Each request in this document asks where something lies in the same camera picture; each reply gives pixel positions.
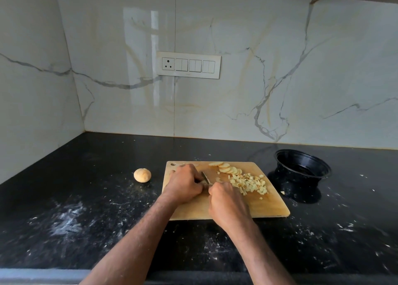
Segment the chopped potato pile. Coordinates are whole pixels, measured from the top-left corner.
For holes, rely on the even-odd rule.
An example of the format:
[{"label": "chopped potato pile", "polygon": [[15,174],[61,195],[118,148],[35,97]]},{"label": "chopped potato pile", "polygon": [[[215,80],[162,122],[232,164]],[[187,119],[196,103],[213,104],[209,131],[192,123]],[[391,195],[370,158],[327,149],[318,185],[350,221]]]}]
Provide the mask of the chopped potato pile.
[{"label": "chopped potato pile", "polygon": [[268,193],[266,182],[262,179],[264,175],[252,176],[250,173],[243,173],[241,169],[231,167],[230,164],[221,161],[212,162],[209,166],[218,167],[220,172],[230,174],[228,175],[229,182],[231,182],[234,187],[238,187],[243,196],[246,196],[247,192],[254,191],[257,191],[260,195]]}]

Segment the person's right arm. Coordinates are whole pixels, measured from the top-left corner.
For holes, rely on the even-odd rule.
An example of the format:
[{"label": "person's right arm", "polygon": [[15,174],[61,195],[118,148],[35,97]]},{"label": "person's right arm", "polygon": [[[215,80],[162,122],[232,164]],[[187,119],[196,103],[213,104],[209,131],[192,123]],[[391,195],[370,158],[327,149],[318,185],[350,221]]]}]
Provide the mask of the person's right arm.
[{"label": "person's right arm", "polygon": [[253,284],[296,284],[267,245],[239,190],[229,182],[216,182],[209,194],[209,214],[235,244]]}]

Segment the wall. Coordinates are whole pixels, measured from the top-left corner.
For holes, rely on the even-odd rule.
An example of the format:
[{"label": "wall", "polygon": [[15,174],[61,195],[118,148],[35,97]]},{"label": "wall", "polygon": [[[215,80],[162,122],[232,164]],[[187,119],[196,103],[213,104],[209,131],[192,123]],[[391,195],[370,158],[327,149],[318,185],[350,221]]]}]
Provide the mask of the wall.
[{"label": "wall", "polygon": [[[59,0],[86,130],[398,148],[398,5],[309,1]],[[220,79],[156,76],[156,50]]]},{"label": "wall", "polygon": [[84,131],[57,0],[0,0],[0,183]]}]

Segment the forearm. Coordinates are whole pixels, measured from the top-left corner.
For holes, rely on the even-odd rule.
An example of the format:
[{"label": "forearm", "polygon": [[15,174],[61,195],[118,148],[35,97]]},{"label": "forearm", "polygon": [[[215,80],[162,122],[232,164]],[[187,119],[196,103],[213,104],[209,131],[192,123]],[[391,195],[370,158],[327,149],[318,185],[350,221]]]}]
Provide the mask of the forearm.
[{"label": "forearm", "polygon": [[172,198],[161,195],[81,284],[143,284],[163,230],[176,208]]},{"label": "forearm", "polygon": [[241,254],[254,285],[296,284],[252,220],[235,227],[229,236]]}]

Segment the person's left arm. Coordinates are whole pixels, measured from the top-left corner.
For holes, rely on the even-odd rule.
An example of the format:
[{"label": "person's left arm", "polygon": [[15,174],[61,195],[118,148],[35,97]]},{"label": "person's left arm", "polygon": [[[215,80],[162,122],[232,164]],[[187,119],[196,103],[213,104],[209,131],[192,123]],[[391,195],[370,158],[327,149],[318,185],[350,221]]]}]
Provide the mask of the person's left arm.
[{"label": "person's left arm", "polygon": [[143,284],[162,233],[182,203],[202,192],[202,176],[192,164],[172,171],[163,193],[145,216],[92,269],[81,285]]}]

